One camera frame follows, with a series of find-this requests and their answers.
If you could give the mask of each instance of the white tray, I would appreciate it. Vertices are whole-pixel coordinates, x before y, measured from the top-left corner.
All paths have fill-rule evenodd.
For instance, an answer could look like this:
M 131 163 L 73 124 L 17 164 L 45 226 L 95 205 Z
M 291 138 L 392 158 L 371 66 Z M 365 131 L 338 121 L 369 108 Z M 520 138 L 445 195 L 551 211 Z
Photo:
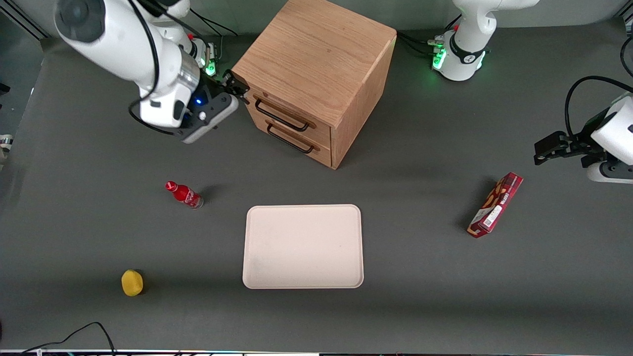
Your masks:
M 363 278 L 356 205 L 281 205 L 248 211 L 242 273 L 248 288 L 357 288 Z

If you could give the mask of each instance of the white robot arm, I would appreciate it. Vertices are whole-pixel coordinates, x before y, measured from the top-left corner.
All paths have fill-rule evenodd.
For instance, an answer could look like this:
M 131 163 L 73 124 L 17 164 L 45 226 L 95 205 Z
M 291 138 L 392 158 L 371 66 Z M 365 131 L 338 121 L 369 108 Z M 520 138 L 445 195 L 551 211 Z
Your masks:
M 429 44 L 439 46 L 432 68 L 450 80 L 462 81 L 481 67 L 486 44 L 497 29 L 492 11 L 517 10 L 536 5 L 539 0 L 453 0 L 461 11 L 457 29 L 449 29 Z
M 599 77 L 585 77 L 577 84 L 587 78 Z M 570 135 L 556 131 L 535 143 L 534 163 L 541 165 L 553 158 L 584 155 L 580 161 L 590 180 L 633 184 L 631 95 L 628 92 L 614 100 L 611 106 L 592 117 L 579 133 Z
M 149 5 L 147 0 L 58 0 L 55 25 L 79 53 L 139 86 L 140 96 L 147 96 L 140 101 L 143 122 L 192 143 L 235 111 L 237 99 L 201 70 L 215 65 L 205 59 L 204 41 L 187 36 L 164 15 L 182 18 L 188 11 L 189 0 Z

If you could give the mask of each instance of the wall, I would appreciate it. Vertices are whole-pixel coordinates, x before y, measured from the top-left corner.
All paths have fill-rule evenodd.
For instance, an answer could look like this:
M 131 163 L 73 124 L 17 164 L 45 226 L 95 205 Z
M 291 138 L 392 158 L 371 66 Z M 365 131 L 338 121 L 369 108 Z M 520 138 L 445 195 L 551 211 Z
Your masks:
M 50 34 L 55 0 L 14 0 Z M 191 0 L 192 9 L 238 33 L 259 33 L 286 0 Z M 459 11 L 449 0 L 331 0 L 399 30 L 436 29 Z M 500 27 L 583 25 L 612 17 L 626 0 L 541 0 L 533 8 L 496 14 Z M 188 23 L 205 26 L 191 14 Z

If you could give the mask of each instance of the bottle label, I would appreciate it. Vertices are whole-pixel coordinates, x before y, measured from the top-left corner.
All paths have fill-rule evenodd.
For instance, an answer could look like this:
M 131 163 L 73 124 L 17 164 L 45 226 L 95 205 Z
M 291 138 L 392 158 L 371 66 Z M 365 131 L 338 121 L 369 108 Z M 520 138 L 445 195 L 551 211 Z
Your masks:
M 195 208 L 199 200 L 200 200 L 200 195 L 190 189 L 187 192 L 187 196 L 185 197 L 185 201 L 183 201 L 183 203 L 189 205 L 192 208 Z

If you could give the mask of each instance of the gray mat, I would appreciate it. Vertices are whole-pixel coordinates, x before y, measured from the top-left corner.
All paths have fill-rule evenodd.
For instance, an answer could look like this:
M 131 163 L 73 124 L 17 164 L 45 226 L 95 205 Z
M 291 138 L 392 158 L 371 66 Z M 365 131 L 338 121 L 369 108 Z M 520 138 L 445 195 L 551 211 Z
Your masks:
M 134 84 L 49 44 L 0 175 L 0 345 L 101 321 L 121 349 L 630 354 L 632 188 L 587 180 L 578 159 L 532 163 L 533 144 L 564 128 L 575 80 L 631 82 L 624 39 L 621 20 L 500 29 L 464 83 L 399 44 L 337 171 L 257 130 L 244 107 L 196 144 L 163 137 L 127 115 Z M 226 41 L 227 59 L 249 41 Z M 583 84 L 573 126 L 620 94 Z M 509 171 L 525 182 L 496 230 L 473 239 L 468 221 Z M 170 179 L 207 204 L 174 202 Z M 246 289 L 248 209 L 321 203 L 360 207 L 363 285 Z M 145 295 L 122 293 L 129 268 Z M 107 343 L 93 329 L 67 347 Z

